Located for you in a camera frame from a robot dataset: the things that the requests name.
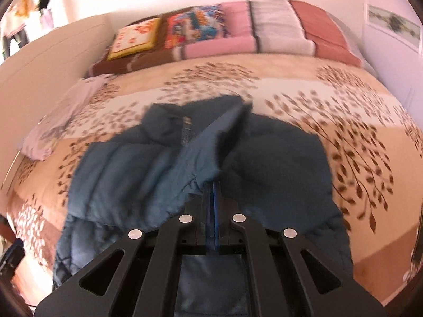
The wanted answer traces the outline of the dark blue puffer jacket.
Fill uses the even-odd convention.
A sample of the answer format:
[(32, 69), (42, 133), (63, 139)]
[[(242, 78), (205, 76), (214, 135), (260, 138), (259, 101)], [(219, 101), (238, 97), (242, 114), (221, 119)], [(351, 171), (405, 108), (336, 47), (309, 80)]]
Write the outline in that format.
[[(187, 105), (153, 105), (141, 124), (83, 155), (72, 179), (57, 244), (56, 289), (129, 231), (158, 230), (201, 196), (206, 183), (262, 227), (296, 230), (352, 278), (342, 216), (317, 136), (255, 115), (224, 96)], [(205, 255), (184, 255), (173, 316), (249, 316), (238, 255), (214, 248), (213, 204)]]

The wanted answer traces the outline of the lilac floral cloth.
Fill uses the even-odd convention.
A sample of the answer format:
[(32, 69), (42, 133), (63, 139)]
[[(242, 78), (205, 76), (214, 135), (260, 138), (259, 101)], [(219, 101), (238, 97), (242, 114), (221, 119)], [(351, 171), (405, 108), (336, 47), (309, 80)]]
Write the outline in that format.
[(101, 74), (75, 83), (24, 138), (19, 149), (21, 154), (31, 160), (46, 160), (72, 118), (114, 77), (113, 74)]

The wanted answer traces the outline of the beige leaf-pattern bed blanket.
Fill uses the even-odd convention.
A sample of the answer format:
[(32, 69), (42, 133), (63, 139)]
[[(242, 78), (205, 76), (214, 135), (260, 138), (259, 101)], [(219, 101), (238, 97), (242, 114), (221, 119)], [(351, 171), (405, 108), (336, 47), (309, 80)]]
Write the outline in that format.
[(355, 279), (383, 304), (418, 269), (412, 260), (422, 208), (422, 130), (366, 70), (311, 57), (240, 54), (187, 60), (109, 81), (70, 122), (52, 155), (23, 160), (6, 216), (31, 269), (51, 289), (54, 250), (72, 174), (91, 142), (141, 121), (154, 103), (237, 95), (255, 113), (317, 134), (333, 175), (333, 198), (351, 241)]

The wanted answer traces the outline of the beige bed side board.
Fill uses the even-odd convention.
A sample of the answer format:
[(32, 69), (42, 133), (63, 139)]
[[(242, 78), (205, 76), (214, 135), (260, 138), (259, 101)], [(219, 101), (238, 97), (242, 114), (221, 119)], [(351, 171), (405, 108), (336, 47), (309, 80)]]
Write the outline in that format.
[(111, 43), (114, 30), (101, 14), (59, 27), (1, 64), (1, 176), (32, 127), (83, 77)]

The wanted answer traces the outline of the brown striped blanket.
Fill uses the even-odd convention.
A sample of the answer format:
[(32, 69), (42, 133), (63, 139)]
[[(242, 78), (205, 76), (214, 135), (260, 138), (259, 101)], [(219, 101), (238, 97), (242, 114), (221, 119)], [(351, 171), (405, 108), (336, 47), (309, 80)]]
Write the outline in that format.
[(108, 44), (100, 58), (89, 66), (86, 77), (96, 77), (101, 74), (127, 74), (149, 67), (175, 62), (172, 49), (165, 48), (168, 18), (186, 11), (187, 9), (179, 9), (160, 15), (160, 25), (157, 31), (156, 43), (152, 49), (130, 54), (118, 59), (107, 60), (109, 50), (117, 37), (117, 34), (115, 34), (113, 40)]

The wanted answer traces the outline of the yellow embroidered cushion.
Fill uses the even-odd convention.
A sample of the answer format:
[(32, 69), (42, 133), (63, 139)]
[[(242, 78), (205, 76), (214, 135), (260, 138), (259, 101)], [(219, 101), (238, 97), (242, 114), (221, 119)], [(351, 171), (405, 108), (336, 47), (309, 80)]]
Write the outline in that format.
[(155, 17), (119, 29), (109, 50), (107, 60), (153, 49), (159, 26), (160, 17)]

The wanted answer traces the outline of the terracotta red pillow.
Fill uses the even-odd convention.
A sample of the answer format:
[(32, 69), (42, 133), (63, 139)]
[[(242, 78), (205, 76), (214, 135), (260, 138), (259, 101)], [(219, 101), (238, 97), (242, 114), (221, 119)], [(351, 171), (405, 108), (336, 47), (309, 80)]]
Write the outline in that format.
[(363, 60), (353, 54), (342, 31), (324, 9), (296, 0), (290, 0), (290, 4), (300, 19), (305, 37), (315, 44), (315, 57), (363, 66)]

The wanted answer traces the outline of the pink white striped folded blanket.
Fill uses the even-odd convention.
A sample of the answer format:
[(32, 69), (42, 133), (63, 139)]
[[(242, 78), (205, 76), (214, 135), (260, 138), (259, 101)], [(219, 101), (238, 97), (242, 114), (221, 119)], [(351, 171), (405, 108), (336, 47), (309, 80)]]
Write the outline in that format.
[(315, 56), (316, 45), (305, 36), (288, 0), (225, 2), (222, 9), (229, 36), (184, 45), (175, 55), (180, 59), (249, 53)]

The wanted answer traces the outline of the colourful cartoon cushion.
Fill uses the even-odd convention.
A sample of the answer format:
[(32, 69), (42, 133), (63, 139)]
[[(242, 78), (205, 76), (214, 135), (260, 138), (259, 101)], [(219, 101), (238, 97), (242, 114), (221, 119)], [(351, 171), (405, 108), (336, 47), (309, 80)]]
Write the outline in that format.
[(167, 24), (166, 49), (228, 35), (221, 4), (191, 7), (168, 18)]

